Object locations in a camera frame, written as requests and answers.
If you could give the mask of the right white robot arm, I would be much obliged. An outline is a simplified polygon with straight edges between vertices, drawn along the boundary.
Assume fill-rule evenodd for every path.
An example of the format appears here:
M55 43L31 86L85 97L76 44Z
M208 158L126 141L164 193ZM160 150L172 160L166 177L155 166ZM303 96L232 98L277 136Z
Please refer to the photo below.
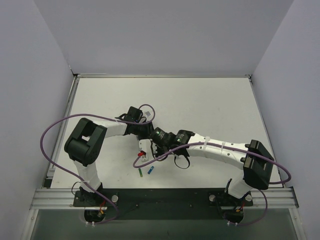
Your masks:
M226 185L226 193L241 199L252 189L267 190L273 171L272 155L258 140L250 143L230 143L201 136L188 130L176 134L157 127L150 139L165 152L176 156L212 159L241 170Z

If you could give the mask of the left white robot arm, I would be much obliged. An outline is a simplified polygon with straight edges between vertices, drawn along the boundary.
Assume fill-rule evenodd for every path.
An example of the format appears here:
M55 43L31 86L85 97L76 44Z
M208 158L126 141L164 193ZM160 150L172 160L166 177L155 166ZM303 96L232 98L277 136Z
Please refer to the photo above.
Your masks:
M82 117L68 137L64 151L74 162L81 177L80 189L85 191L84 199L92 206L101 203L103 185L98 177L95 161L106 138L135 135L139 140L147 139L154 130L152 121L155 112L142 111L131 106L127 113L114 119L93 121Z

